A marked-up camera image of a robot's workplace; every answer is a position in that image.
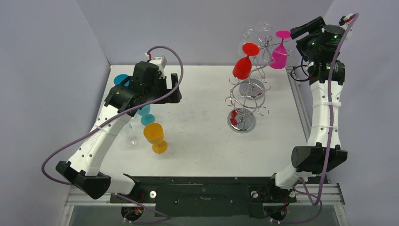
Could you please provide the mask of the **blue wine glass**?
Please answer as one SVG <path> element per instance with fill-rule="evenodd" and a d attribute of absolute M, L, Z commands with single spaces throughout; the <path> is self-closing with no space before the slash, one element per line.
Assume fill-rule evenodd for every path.
<path fill-rule="evenodd" d="M 155 122 L 155 116 L 150 113 L 150 110 L 151 105 L 146 105 L 136 112 L 138 115 L 141 116 L 141 124 L 144 126 Z"/>
<path fill-rule="evenodd" d="M 119 75 L 117 75 L 117 76 L 114 78 L 113 83 L 114 83 L 115 85 L 119 85 L 119 84 L 121 84 L 121 83 L 123 82 L 124 79 L 126 79 L 126 78 L 128 78 L 128 77 L 129 77 L 128 74 L 119 74 Z"/>

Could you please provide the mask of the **pink wine glass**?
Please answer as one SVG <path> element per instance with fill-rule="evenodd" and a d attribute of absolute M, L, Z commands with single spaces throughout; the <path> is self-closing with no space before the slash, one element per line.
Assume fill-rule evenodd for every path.
<path fill-rule="evenodd" d="M 284 46 L 284 41 L 287 41 L 290 38 L 290 31 L 277 31 L 276 37 L 280 38 L 281 40 L 271 54 L 270 67 L 273 69 L 283 69 L 286 67 L 288 58 L 287 49 Z"/>

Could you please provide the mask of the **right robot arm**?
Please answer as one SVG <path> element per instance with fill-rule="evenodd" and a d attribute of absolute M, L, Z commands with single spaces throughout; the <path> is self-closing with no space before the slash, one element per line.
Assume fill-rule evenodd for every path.
<path fill-rule="evenodd" d="M 266 197 L 277 201 L 289 195 L 300 180 L 326 173 L 347 160 L 341 149 L 338 117 L 340 95 L 345 81 L 345 65 L 337 58 L 358 14 L 341 17 L 338 25 L 326 24 L 322 17 L 290 30 L 296 48 L 308 62 L 309 85 L 312 93 L 312 126 L 305 146 L 295 146 L 291 163 L 271 177 Z"/>

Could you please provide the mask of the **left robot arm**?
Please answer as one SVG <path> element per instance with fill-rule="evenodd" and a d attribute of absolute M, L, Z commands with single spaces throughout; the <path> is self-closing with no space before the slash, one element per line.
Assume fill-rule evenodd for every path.
<path fill-rule="evenodd" d="M 110 89 L 96 123 L 90 133 L 80 139 L 82 144 L 75 154 L 56 165 L 61 176 L 92 199 L 108 191 L 122 194 L 128 202 L 140 198 L 140 189 L 132 180 L 122 181 L 116 189 L 111 189 L 114 180 L 100 168 L 114 140 L 139 109 L 150 104 L 180 102 L 179 85 L 183 75 L 172 73 L 172 88 L 168 89 L 163 70 L 160 64 L 137 63 L 132 75 Z"/>

